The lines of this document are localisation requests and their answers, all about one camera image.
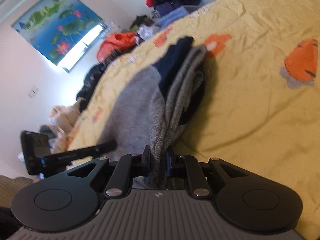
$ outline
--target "black device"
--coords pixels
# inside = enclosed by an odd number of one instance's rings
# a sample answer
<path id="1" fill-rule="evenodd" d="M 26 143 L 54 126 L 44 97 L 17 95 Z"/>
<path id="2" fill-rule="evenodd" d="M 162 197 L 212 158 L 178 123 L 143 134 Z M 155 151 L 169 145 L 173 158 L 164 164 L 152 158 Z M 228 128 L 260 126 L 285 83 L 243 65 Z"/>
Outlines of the black device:
<path id="1" fill-rule="evenodd" d="M 22 189 L 12 212 L 23 227 L 11 239 L 303 239 L 294 230 L 302 201 L 290 188 L 218 158 L 199 163 L 169 148 L 165 160 L 180 190 L 132 188 L 152 170 L 148 146 Z"/>
<path id="2" fill-rule="evenodd" d="M 22 152 L 25 165 L 30 175 L 42 173 L 45 178 L 65 171 L 71 161 L 82 159 L 88 156 L 101 156 L 116 149 L 116 141 L 82 148 L 74 151 L 67 151 L 58 154 L 50 152 L 48 136 L 41 133 L 23 131 L 20 135 Z"/>

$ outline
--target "orange plastic bag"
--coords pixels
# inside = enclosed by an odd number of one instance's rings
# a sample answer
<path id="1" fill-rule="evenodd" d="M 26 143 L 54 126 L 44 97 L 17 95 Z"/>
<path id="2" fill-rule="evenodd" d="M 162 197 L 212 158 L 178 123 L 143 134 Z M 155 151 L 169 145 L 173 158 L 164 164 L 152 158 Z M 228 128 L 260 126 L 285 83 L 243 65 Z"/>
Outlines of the orange plastic bag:
<path id="1" fill-rule="evenodd" d="M 97 60 L 103 62 L 114 49 L 125 50 L 136 44 L 136 32 L 116 33 L 106 38 L 100 45 Z"/>

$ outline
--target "pink lotus flower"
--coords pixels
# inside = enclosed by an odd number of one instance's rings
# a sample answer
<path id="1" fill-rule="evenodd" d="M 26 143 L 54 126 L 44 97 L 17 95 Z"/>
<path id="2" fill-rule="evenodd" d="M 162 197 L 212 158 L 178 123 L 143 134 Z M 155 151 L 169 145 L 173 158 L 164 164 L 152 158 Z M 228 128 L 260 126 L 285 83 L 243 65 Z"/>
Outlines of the pink lotus flower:
<path id="1" fill-rule="evenodd" d="M 70 44 L 66 43 L 65 41 L 62 41 L 58 46 L 57 46 L 57 52 L 61 54 L 66 54 L 70 49 Z"/>
<path id="2" fill-rule="evenodd" d="M 81 18 L 82 17 L 82 13 L 79 11 L 74 11 L 73 14 L 77 17 L 77 18 Z"/>

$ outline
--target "yellow bedsheet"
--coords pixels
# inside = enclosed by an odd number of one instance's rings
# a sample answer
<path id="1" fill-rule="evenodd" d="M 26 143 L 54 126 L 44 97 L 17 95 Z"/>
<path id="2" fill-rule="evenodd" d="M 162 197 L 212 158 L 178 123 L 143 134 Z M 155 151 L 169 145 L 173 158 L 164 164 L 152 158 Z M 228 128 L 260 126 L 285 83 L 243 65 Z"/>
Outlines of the yellow bedsheet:
<path id="1" fill-rule="evenodd" d="M 185 35 L 198 45 L 211 34 L 231 39 L 207 58 L 204 99 L 175 144 L 199 161 L 219 157 L 294 189 L 303 200 L 297 231 L 320 236 L 320 81 L 290 90 L 279 75 L 303 40 L 320 40 L 320 0 L 217 0 L 172 25 L 167 42 L 146 41 L 101 78 L 74 130 L 70 149 L 94 145 L 130 78 Z"/>

